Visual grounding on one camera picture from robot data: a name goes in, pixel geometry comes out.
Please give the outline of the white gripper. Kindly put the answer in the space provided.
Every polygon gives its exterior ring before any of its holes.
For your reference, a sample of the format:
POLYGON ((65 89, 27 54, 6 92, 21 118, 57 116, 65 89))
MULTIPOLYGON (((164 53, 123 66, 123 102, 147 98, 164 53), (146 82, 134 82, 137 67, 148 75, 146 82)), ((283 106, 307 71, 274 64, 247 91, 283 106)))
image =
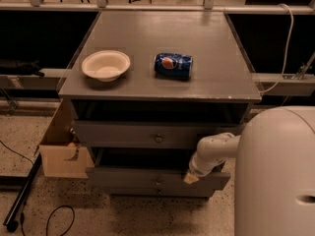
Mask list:
POLYGON ((193 184, 199 178, 206 177, 213 169, 226 161, 221 154, 212 153, 210 150, 196 150, 189 161, 189 170, 186 172, 183 181, 186 184, 193 184))

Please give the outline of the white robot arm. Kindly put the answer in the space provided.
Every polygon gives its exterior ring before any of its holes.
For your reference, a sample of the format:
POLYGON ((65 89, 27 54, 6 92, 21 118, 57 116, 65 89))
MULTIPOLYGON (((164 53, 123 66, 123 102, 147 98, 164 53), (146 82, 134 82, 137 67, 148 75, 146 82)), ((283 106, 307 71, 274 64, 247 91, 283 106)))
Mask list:
POLYGON ((265 110, 242 134, 201 139, 183 181, 234 157, 234 236, 315 236, 315 107, 265 110))

